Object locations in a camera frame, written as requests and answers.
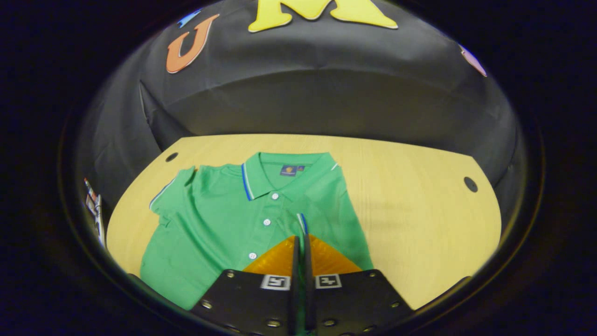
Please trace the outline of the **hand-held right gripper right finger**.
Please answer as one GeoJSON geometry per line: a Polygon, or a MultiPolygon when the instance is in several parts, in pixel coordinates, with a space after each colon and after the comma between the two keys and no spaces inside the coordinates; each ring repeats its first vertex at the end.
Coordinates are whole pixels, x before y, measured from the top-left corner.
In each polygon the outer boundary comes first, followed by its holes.
{"type": "Polygon", "coordinates": [[[414,310],[377,269],[315,274],[312,242],[304,238],[305,333],[369,336],[400,325],[414,310]]]}

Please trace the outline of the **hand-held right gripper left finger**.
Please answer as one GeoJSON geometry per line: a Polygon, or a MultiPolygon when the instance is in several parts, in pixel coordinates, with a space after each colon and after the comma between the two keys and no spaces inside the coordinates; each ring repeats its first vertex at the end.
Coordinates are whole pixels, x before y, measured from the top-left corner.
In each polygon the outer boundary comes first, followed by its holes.
{"type": "Polygon", "coordinates": [[[191,309],[191,313],[245,336],[294,336],[300,289],[300,239],[291,236],[270,251],[286,270],[271,265],[257,273],[226,269],[191,309]]]}

